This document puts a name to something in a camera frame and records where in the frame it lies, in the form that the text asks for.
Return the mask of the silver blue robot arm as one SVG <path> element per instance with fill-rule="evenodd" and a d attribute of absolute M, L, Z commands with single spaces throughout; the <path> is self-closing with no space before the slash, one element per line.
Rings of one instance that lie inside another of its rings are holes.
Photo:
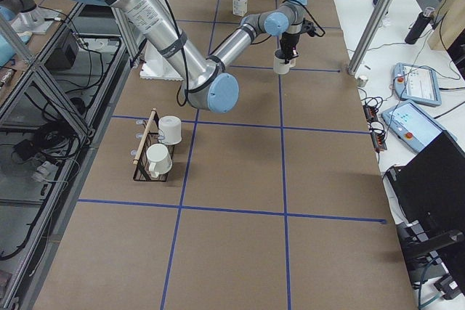
<path fill-rule="evenodd" d="M 286 74 L 298 56 L 300 35 L 318 34 L 317 23 L 306 8 L 307 0 L 284 0 L 274 11 L 245 17 L 208 57 L 203 57 L 177 25 L 167 0 L 73 1 L 121 10 L 181 76 L 186 101 L 213 113 L 226 113 L 236 105 L 239 85 L 225 70 L 259 35 L 266 33 L 280 39 L 273 70 Z"/>

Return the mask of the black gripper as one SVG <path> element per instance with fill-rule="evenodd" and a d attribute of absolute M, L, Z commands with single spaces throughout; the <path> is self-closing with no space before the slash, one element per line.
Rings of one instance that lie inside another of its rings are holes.
<path fill-rule="evenodd" d="M 297 52 L 297 44 L 299 43 L 300 35 L 308 34 L 315 35 L 315 25 L 311 21 L 302 21 L 298 24 L 291 25 L 280 38 L 280 49 L 278 50 L 278 58 L 285 60 L 286 64 L 295 64 L 296 58 L 299 56 Z"/>

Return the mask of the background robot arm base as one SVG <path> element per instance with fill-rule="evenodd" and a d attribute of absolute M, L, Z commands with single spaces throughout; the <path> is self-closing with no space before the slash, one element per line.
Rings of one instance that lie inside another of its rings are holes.
<path fill-rule="evenodd" d="M 1 15 L 16 33 L 45 35 L 56 17 L 54 10 L 40 8 L 34 0 L 1 0 Z"/>

